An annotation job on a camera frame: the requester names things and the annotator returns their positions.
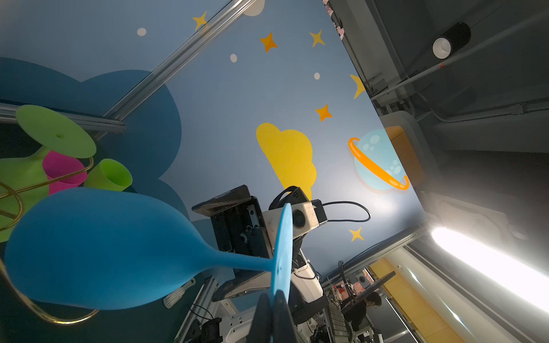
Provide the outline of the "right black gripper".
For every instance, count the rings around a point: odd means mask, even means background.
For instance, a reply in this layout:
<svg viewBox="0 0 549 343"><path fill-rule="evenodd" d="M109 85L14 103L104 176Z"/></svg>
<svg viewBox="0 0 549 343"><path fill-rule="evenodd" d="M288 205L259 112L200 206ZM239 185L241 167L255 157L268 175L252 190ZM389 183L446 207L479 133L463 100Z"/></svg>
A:
<svg viewBox="0 0 549 343"><path fill-rule="evenodd" d="M272 247L260 204L256 197L251 196L246 185L199 203L192 211L210 217L220 251L272 258ZM271 272L253 272L226 281L214 291L212 301L268 290L271 275Z"/></svg>

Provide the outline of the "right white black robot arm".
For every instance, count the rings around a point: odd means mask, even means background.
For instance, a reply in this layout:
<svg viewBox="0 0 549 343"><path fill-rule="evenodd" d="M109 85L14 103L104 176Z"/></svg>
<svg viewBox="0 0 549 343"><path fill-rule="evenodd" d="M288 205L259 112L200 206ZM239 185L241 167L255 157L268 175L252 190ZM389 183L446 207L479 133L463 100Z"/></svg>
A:
<svg viewBox="0 0 549 343"><path fill-rule="evenodd" d="M209 217L218 248L222 252L244 254L253 257L272 258L275 250L278 226L283 207L291 204L293 217L293 256L291 265L290 294L288 306L295 324L302 324L327 306L327 297L320 285L313 266L305 258L301 246L307 233L327 222L327 216L320 200L310 201L297 186L283 190L262 212L257 197L253 197L246 185L220 194L192 208L193 212ZM234 279L224 282L212 295L212 302L245 296L268 290L271 285L270 272L233 269ZM253 318L208 320L200 327L198 321L192 324L185 338L188 342L223 342L227 337L238 341L249 332L248 323ZM223 329L220 325L234 329Z"/></svg>

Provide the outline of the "pink wine glass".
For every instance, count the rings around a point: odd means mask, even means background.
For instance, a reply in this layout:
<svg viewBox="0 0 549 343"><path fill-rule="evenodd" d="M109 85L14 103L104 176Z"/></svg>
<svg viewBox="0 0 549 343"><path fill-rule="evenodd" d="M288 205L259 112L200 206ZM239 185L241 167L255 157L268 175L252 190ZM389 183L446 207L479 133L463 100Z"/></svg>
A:
<svg viewBox="0 0 549 343"><path fill-rule="evenodd" d="M48 180L78 172L84 165L74 157L67 157L55 151L50 151L44 158L42 167ZM49 195L80 186L87 180L87 172L74 175L49 185Z"/></svg>

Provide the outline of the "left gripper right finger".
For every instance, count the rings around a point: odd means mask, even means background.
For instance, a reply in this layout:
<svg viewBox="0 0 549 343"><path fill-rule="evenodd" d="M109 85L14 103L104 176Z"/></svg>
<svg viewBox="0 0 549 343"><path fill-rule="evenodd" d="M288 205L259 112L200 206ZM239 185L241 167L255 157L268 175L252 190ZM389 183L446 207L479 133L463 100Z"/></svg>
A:
<svg viewBox="0 0 549 343"><path fill-rule="evenodd" d="M274 343L298 343L290 308L282 290L277 290L272 303L272 341Z"/></svg>

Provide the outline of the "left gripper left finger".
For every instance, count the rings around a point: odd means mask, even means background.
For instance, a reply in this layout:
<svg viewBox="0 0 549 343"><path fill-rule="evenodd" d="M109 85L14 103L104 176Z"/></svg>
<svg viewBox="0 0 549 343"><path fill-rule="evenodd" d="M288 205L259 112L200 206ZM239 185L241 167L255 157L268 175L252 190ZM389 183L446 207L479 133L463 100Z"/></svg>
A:
<svg viewBox="0 0 549 343"><path fill-rule="evenodd" d="M272 308L270 297L262 294L257 303L246 343L270 343L272 341Z"/></svg>

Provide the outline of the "blue wine glass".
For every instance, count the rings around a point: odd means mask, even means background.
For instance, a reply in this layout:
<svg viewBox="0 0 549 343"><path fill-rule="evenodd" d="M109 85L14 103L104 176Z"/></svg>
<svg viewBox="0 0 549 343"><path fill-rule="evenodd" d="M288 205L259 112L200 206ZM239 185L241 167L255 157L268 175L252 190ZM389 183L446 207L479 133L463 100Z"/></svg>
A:
<svg viewBox="0 0 549 343"><path fill-rule="evenodd" d="M293 216L282 210L272 258L222 252L170 205L142 194L77 187L33 206L7 242L14 287L38 302L125 310L171 294L216 267L270 272L290 293Z"/></svg>

